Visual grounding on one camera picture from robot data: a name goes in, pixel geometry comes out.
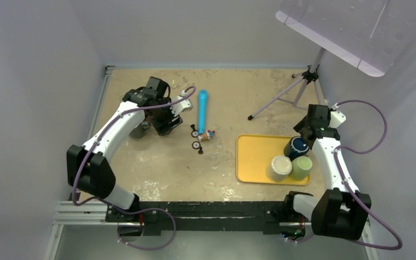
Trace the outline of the dark blue ceramic mug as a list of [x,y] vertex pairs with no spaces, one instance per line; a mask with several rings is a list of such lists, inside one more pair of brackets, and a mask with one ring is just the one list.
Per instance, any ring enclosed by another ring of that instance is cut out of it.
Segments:
[[305,156],[310,148],[307,142],[300,136],[292,137],[283,149],[283,154],[291,161],[298,157]]

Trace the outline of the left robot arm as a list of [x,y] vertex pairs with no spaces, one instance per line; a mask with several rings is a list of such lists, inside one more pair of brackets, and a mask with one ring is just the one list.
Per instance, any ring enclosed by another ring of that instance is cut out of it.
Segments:
[[139,196],[122,188],[110,162],[123,141],[142,123],[149,121],[158,135],[168,135],[182,123],[181,113],[190,111],[194,86],[182,91],[175,99],[171,87],[162,79],[151,76],[145,86],[126,92],[113,116],[83,145],[71,145],[66,154],[67,181],[74,191],[91,194],[119,209],[128,222],[139,217]]

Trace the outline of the cream white ceramic mug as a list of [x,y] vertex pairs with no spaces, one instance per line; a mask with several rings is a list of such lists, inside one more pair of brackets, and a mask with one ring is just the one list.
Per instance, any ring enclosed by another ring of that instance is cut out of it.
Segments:
[[273,182],[284,181],[292,172],[293,165],[291,160],[283,155],[275,156],[266,167],[266,176]]

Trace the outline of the grey teal ceramic mug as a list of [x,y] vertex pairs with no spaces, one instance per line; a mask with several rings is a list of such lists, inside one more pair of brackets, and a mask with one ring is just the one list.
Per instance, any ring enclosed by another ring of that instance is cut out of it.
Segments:
[[143,121],[129,133],[129,136],[132,139],[141,139],[144,136],[145,131],[148,130],[150,126],[151,124],[148,121]]

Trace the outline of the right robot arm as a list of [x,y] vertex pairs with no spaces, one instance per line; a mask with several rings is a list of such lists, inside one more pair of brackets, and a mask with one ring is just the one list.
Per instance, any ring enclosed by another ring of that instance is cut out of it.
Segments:
[[361,193],[348,173],[340,150],[337,126],[343,116],[325,105],[309,105],[306,116],[294,127],[312,151],[324,178],[325,192],[320,200],[291,191],[282,212],[286,219],[303,216],[318,236],[357,240],[361,237],[371,207],[368,194]]

